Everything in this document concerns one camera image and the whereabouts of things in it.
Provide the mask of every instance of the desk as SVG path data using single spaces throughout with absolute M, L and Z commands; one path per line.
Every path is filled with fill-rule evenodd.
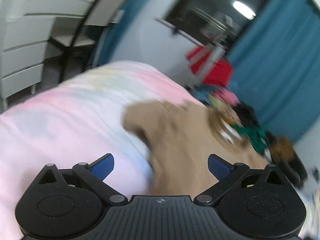
M 57 17 L 82 18 L 92 0 L 2 0 L 0 5 L 0 96 L 41 81 L 44 54 Z

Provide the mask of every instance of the pink blanket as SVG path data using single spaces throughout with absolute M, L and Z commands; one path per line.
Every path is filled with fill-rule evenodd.
M 121 127 L 126 105 L 146 99 L 196 102 L 155 68 L 115 62 L 41 93 L 0 116 L 0 239 L 19 240 L 15 205 L 46 163 L 71 168 L 105 153 L 115 159 L 105 182 L 130 198 L 151 176 L 148 149 Z

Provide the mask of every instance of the circular knob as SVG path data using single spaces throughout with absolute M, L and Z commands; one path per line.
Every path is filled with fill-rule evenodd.
M 259 239 L 287 238 L 300 231 L 305 218 L 305 207 L 297 194 L 283 185 L 268 183 L 230 191 L 218 211 L 233 230 Z
M 27 191 L 15 215 L 25 234 L 69 238 L 90 229 L 101 217 L 101 200 L 89 190 L 51 183 Z

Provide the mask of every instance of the window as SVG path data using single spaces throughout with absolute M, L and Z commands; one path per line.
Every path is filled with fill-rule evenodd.
M 226 16 L 232 18 L 233 37 L 254 19 L 267 0 L 179 0 L 166 18 L 203 44 L 226 30 Z

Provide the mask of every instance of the chair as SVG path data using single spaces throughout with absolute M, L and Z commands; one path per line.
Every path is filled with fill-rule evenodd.
M 107 26 L 126 0 L 95 0 L 76 29 L 62 28 L 52 32 L 49 42 L 62 50 L 59 64 L 61 66 L 59 83 L 64 79 L 68 60 L 72 53 L 87 50 L 88 56 L 82 68 L 85 71 L 95 41 L 84 34 L 84 26 Z

